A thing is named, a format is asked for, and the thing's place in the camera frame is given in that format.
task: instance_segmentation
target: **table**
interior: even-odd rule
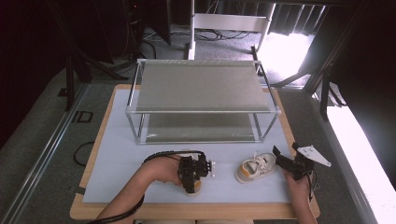
[[[131,85],[118,85],[111,96],[102,125],[99,129],[91,156],[88,160],[79,186],[86,188],[98,153],[98,148],[106,129],[116,90],[129,90]],[[280,109],[279,120],[287,138],[288,145],[294,141],[291,129],[276,91],[275,97]],[[70,216],[74,219],[95,219],[106,207],[106,203],[84,203],[83,195],[76,194],[71,206]],[[320,212],[314,198],[311,207],[315,217]],[[136,212],[136,219],[291,219],[296,218],[290,203],[144,203]]]

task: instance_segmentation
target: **white sneaker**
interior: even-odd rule
[[[276,168],[276,156],[264,153],[245,160],[235,172],[236,180],[241,184],[252,182],[255,179],[271,174]]]

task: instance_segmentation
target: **white metal frame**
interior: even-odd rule
[[[195,29],[235,30],[262,33],[259,44],[255,47],[259,51],[262,46],[276,4],[271,4],[271,13],[267,17],[236,16],[220,14],[195,13],[194,0],[191,0],[191,40],[189,46],[189,60],[195,58]]]

